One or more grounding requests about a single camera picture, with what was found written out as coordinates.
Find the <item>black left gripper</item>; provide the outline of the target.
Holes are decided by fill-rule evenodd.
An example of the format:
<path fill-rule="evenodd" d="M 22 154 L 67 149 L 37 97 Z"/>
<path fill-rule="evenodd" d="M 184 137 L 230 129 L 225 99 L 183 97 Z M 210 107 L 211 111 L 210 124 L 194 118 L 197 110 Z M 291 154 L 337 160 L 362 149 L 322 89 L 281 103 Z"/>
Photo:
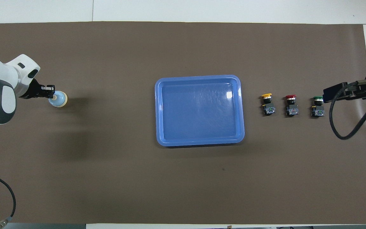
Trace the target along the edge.
<path fill-rule="evenodd" d="M 52 99 L 55 95 L 55 86 L 54 85 L 42 85 L 35 78 L 30 82 L 27 90 L 23 95 L 20 96 L 22 99 L 31 99 L 31 98 L 48 98 Z"/>

